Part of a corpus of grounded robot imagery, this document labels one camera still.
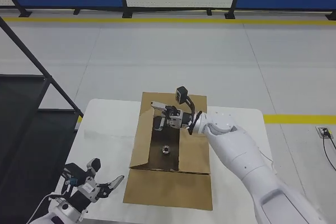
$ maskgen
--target white table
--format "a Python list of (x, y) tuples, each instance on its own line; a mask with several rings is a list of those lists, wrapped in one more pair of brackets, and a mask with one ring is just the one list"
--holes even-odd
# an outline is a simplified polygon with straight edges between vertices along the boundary
[[(210, 166), (213, 211), (122, 202), (140, 105), (140, 102), (99, 99), (93, 99), (88, 104), (67, 163), (74, 162), (85, 169), (86, 164), (97, 157), (101, 160), (101, 169), (95, 177), (96, 181), (106, 183), (119, 175), (124, 175), (125, 179), (108, 198), (91, 204), (85, 218), (149, 224), (256, 223), (249, 192), (242, 182), (221, 164), (212, 149)], [(231, 114), (237, 124), (250, 133), (260, 150), (272, 158), (263, 115), (259, 110), (208, 107), (208, 113), (216, 111)], [(56, 192), (60, 192), (62, 182), (63, 180), (60, 180)]]

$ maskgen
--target brown cardboard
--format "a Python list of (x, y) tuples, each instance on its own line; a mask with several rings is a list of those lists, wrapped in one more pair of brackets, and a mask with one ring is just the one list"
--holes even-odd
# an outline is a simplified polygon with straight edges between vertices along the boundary
[(123, 203), (213, 210), (210, 175), (131, 169)]
[[(189, 97), (196, 111), (207, 112), (206, 96)], [(175, 94), (143, 93), (123, 202), (212, 210), (208, 140), (185, 129), (153, 130), (153, 116), (161, 113), (151, 101), (190, 111), (175, 101)], [(165, 144), (169, 157), (161, 153)]]

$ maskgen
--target gray floor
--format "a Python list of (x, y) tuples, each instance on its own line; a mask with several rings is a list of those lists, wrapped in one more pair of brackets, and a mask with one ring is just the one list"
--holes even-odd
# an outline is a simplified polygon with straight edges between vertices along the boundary
[[(321, 19), (314, 16), (309, 19)], [(142, 91), (174, 92), (184, 85), (191, 94), (207, 95), (209, 106), (256, 108), (264, 114), (336, 114), (336, 26), (9, 25), (83, 111), (94, 98), (139, 101)], [(39, 74), (1, 29), (0, 73)], [(41, 107), (69, 105), (52, 88)], [(266, 127), (278, 176), (336, 223), (336, 173), (324, 156), (316, 125)], [(336, 125), (330, 128), (336, 142)], [(326, 148), (336, 164), (330, 143)]]

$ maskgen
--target metal nut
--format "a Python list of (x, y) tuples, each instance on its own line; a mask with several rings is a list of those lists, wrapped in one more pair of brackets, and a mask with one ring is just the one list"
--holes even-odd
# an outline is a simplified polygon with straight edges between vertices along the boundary
[(162, 152), (164, 154), (169, 154), (170, 153), (170, 147), (169, 146), (163, 146), (162, 147)]

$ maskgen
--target cardboard box flap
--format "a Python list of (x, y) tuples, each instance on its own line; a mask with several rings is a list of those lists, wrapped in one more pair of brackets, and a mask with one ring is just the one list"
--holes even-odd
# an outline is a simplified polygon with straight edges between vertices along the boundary
[(148, 163), (148, 156), (150, 154), (151, 133), (153, 128), (153, 114), (154, 108), (140, 113), (134, 138), (134, 147), (132, 156), (130, 158), (129, 167), (139, 166)]
[(210, 175), (130, 169), (123, 203), (213, 210)]
[(210, 174), (209, 143), (204, 134), (190, 135), (180, 130), (179, 171)]

